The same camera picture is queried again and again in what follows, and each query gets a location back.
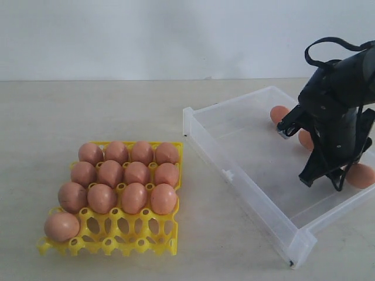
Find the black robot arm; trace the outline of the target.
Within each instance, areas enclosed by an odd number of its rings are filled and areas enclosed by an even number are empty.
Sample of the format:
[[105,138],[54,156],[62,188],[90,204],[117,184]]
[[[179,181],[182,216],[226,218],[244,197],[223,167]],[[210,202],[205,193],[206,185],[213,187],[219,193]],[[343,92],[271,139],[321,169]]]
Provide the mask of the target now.
[[322,62],[306,50],[306,62],[317,69],[278,129],[288,136],[300,129],[311,135],[313,151],[299,174],[301,182],[311,186],[326,176],[341,191],[349,169],[372,144],[374,111],[363,107],[374,103],[374,42],[355,46],[335,37],[325,41],[355,54]]

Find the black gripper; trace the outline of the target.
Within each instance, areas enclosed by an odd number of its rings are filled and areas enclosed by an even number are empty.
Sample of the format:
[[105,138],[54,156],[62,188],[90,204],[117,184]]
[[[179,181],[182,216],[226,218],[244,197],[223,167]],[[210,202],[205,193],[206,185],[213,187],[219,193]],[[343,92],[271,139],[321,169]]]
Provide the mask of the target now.
[[319,139],[314,143],[304,169],[299,174],[303,184],[310,187],[316,179],[327,176],[336,191],[342,191],[348,169],[341,169],[350,160],[358,162],[362,154],[372,145],[369,133],[374,124],[374,111],[365,110],[359,125],[357,112],[350,109],[340,118],[330,121],[315,120],[314,132]]

